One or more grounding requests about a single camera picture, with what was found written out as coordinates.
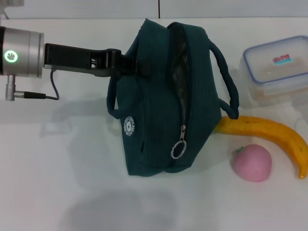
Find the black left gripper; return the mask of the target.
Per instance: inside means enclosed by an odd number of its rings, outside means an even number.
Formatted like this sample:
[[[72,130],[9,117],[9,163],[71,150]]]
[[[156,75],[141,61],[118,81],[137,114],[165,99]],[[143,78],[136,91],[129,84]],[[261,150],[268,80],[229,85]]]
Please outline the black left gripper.
[[[150,64],[144,64],[135,57],[123,55],[120,50],[90,50],[51,43],[45,44],[44,68],[86,73],[97,77],[121,77],[134,74],[149,77],[152,74]]]

